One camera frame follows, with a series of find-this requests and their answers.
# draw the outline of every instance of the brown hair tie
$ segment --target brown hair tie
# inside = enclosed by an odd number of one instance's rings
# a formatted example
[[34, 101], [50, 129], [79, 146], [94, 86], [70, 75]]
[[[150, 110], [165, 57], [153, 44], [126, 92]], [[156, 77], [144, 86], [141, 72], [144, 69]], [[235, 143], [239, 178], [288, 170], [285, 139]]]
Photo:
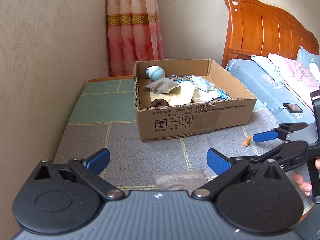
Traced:
[[158, 106], [169, 106], [169, 103], [166, 100], [159, 98], [154, 100], [150, 105], [150, 107], [158, 107]]

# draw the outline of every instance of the human hand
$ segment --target human hand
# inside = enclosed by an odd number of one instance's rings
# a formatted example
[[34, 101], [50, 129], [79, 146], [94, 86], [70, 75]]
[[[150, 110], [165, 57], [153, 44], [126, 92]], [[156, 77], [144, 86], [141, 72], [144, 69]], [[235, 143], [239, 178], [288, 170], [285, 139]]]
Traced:
[[[320, 170], [320, 158], [316, 159], [315, 166]], [[292, 179], [298, 184], [299, 189], [307, 196], [310, 196], [312, 185], [304, 181], [303, 176], [293, 172]]]

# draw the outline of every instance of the mattress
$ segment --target mattress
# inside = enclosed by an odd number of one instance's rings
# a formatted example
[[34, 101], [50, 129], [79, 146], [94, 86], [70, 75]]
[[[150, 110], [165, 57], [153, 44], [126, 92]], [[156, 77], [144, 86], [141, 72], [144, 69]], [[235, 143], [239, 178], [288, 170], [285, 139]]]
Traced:
[[[286, 87], [278, 86], [253, 60], [233, 59], [228, 62], [226, 69], [274, 114], [279, 123], [314, 122], [313, 114]], [[284, 108], [275, 109], [283, 107], [283, 103], [297, 104], [303, 113], [289, 113]]]

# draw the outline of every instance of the phone screen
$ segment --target phone screen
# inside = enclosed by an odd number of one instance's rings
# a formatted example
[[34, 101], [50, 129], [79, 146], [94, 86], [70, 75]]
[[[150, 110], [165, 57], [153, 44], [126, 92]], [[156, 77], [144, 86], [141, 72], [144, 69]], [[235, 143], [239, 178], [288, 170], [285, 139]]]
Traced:
[[287, 108], [289, 113], [303, 113], [303, 110], [296, 104], [283, 103], [283, 106]]

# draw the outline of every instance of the gray ribbed plate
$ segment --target gray ribbed plate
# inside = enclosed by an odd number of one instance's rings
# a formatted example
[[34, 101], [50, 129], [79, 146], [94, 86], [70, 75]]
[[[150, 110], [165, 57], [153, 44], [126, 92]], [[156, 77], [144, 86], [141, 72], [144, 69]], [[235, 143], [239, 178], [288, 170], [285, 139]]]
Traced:
[[100, 215], [78, 231], [62, 236], [21, 232], [15, 240], [301, 240], [290, 232], [280, 236], [247, 235], [232, 228], [210, 202], [189, 197], [186, 191], [132, 191], [110, 201]]

